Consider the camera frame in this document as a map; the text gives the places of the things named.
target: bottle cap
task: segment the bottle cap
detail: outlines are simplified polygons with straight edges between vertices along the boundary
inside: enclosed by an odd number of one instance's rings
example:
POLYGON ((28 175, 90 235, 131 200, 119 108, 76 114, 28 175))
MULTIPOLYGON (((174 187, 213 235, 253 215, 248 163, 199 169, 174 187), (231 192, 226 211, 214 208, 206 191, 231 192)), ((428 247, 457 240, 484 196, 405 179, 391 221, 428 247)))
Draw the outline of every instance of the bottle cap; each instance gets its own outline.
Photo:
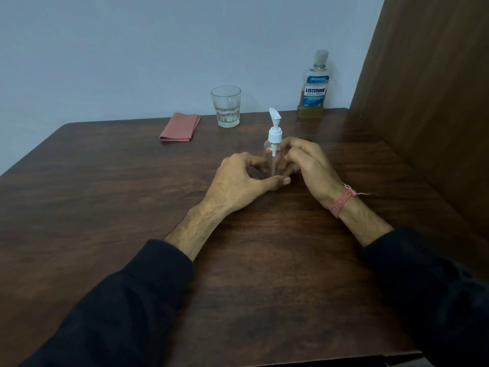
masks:
POLYGON ((268 141, 273 144, 278 144, 282 141, 282 129, 278 127, 282 118, 276 109, 269 108, 270 116, 272 117, 273 127, 268 132, 268 141))
POLYGON ((314 56, 314 65, 326 65, 329 53, 328 50, 317 50, 314 56))

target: pink napkin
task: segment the pink napkin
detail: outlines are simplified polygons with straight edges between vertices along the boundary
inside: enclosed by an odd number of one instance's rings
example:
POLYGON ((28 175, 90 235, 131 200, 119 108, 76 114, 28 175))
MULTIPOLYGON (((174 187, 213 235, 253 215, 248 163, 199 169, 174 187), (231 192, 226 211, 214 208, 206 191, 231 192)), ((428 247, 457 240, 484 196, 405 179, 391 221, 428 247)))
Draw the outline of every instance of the pink napkin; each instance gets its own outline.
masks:
POLYGON ((159 136, 161 141, 189 141, 199 124, 198 114, 174 113, 159 136))

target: black sleeve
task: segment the black sleeve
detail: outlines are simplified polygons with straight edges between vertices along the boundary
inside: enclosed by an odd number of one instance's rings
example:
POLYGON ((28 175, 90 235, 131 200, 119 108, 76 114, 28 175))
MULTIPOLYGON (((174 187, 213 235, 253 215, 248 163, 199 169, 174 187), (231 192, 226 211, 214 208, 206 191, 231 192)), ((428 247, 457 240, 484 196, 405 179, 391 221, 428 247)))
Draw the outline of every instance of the black sleeve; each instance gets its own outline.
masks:
POLYGON ((486 286, 432 253, 410 228, 382 236, 364 254, 433 365, 489 366, 486 286))
POLYGON ((185 254, 148 241, 124 269, 86 294, 20 366, 158 366, 192 277, 185 254))

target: yellow liquid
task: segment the yellow liquid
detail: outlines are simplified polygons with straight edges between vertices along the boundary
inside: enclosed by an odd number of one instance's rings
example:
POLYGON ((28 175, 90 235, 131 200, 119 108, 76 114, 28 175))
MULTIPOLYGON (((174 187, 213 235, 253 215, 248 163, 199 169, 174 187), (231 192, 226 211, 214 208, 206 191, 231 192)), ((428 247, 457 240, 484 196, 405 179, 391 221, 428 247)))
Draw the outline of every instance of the yellow liquid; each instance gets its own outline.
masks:
POLYGON ((301 100, 297 106, 297 116, 299 118, 319 118, 323 115, 323 105, 319 107, 305 107, 302 105, 302 99, 304 98, 304 90, 301 93, 301 100))

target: wooden table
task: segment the wooden table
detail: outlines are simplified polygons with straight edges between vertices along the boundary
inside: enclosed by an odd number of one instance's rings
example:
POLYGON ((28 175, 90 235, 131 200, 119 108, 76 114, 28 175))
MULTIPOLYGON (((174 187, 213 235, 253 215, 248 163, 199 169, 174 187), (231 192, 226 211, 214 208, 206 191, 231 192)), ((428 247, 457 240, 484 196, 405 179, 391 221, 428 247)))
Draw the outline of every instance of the wooden table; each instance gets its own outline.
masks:
MULTIPOLYGON (((395 226, 487 280, 489 245, 347 110, 281 112, 284 136, 320 143, 339 175, 395 226)), ((0 365, 15 365, 80 297, 162 238, 198 203, 221 160, 260 154, 268 113, 233 129, 204 116, 189 143, 160 144, 168 119, 71 123, 0 178, 0 365)), ((300 176, 227 217, 165 355, 169 366, 249 366, 415 350, 358 243, 300 176)))

